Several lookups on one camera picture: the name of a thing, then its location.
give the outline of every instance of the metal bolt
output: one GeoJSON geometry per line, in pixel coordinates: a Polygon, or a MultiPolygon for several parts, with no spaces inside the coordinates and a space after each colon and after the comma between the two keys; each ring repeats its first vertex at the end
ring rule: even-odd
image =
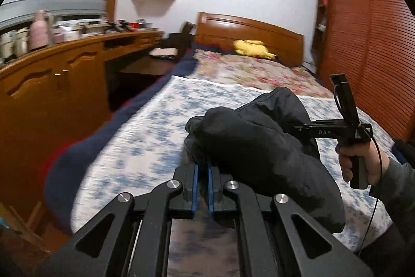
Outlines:
{"type": "Polygon", "coordinates": [[[234,180],[227,181],[226,188],[232,189],[232,190],[233,189],[238,189],[239,188],[239,183],[238,183],[238,181],[234,181],[234,180]]]}
{"type": "Polygon", "coordinates": [[[130,194],[121,193],[118,195],[117,200],[119,200],[119,202],[128,202],[130,198],[131,198],[130,194]]]}
{"type": "Polygon", "coordinates": [[[288,196],[286,194],[277,194],[275,195],[275,201],[278,203],[284,204],[288,202],[288,196]]]}
{"type": "Polygon", "coordinates": [[[180,182],[177,180],[170,180],[169,182],[167,182],[167,187],[171,188],[171,189],[175,189],[177,187],[179,187],[180,182]]]}

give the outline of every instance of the cable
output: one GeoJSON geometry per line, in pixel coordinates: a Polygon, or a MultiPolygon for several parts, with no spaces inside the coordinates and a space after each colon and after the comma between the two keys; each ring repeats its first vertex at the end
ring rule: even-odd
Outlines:
{"type": "MultiPolygon", "coordinates": [[[[333,96],[334,96],[334,99],[335,99],[335,103],[336,103],[337,109],[339,110],[339,112],[340,112],[340,114],[342,115],[343,119],[346,121],[346,123],[348,123],[348,124],[350,124],[350,125],[352,125],[352,126],[353,126],[353,124],[352,124],[350,121],[348,121],[348,119],[345,117],[344,111],[343,111],[342,107],[341,107],[341,106],[340,106],[340,104],[339,104],[339,100],[338,100],[338,98],[337,98],[337,86],[335,86],[335,87],[334,87],[334,90],[333,90],[333,96]]],[[[376,150],[378,151],[378,156],[379,156],[379,164],[380,164],[380,166],[381,166],[381,174],[380,174],[380,176],[379,176],[379,195],[381,195],[381,194],[382,194],[382,174],[383,174],[383,166],[382,166],[382,156],[381,156],[381,151],[380,151],[380,149],[379,149],[378,143],[376,142],[376,140],[375,140],[375,138],[374,138],[374,137],[371,137],[371,136],[370,136],[370,134],[368,133],[368,131],[367,131],[365,128],[363,128],[363,127],[362,127],[362,126],[360,126],[360,125],[358,125],[358,126],[354,126],[354,127],[355,127],[356,129],[359,129],[360,131],[362,131],[362,132],[366,133],[366,135],[369,137],[369,139],[373,140],[373,143],[374,143],[374,144],[375,144],[375,146],[376,146],[376,150]]],[[[364,234],[364,237],[363,237],[363,240],[362,240],[362,244],[360,245],[360,249],[359,249],[359,251],[358,251],[357,257],[360,257],[360,254],[362,253],[363,244],[364,244],[364,241],[365,241],[365,239],[366,239],[367,233],[369,232],[370,226],[372,225],[372,220],[373,220],[373,217],[375,216],[375,211],[376,211],[376,207],[377,207],[377,205],[378,205],[378,201],[379,201],[379,198],[376,198],[375,206],[373,207],[372,216],[370,217],[370,221],[369,221],[369,224],[368,224],[368,226],[367,226],[366,233],[364,234]]]]}

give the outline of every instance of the louvered door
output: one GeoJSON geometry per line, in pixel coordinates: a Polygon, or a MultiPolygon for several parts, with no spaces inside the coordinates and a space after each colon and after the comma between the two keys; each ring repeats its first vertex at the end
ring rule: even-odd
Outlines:
{"type": "Polygon", "coordinates": [[[415,109],[415,20],[404,0],[369,0],[371,27],[356,104],[392,137],[410,135],[415,109]]]}
{"type": "Polygon", "coordinates": [[[329,75],[344,73],[354,92],[366,50],[369,0],[329,0],[327,41],[319,77],[333,89],[329,75]]]}

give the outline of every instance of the blue and white floral blanket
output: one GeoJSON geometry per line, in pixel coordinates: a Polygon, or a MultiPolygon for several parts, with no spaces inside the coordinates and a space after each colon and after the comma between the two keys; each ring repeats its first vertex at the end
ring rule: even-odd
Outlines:
{"type": "MultiPolygon", "coordinates": [[[[249,103],[266,91],[240,85],[222,85],[206,80],[172,77],[169,83],[128,120],[89,167],[72,209],[73,231],[81,228],[117,194],[150,192],[173,176],[181,165],[186,122],[204,115],[213,107],[232,109],[249,103]]],[[[311,120],[340,119],[333,99],[299,96],[311,120]]],[[[391,137],[367,114],[378,145],[389,156],[391,137]]],[[[317,139],[321,162],[342,193],[346,226],[334,234],[341,243],[356,251],[363,239],[375,199],[369,189],[353,190],[342,179],[335,153],[337,141],[317,139]]],[[[392,221],[379,202],[367,235],[366,245],[382,235],[392,221]]],[[[196,220],[174,220],[169,253],[169,276],[238,276],[236,234],[223,228],[208,215],[199,201],[196,220]]]]}

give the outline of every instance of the yellow plush toy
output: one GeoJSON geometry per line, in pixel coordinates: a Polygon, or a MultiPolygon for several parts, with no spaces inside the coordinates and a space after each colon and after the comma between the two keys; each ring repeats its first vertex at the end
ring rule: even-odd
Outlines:
{"type": "Polygon", "coordinates": [[[275,59],[275,54],[269,53],[268,48],[259,40],[235,40],[235,52],[243,56],[275,59]]]}

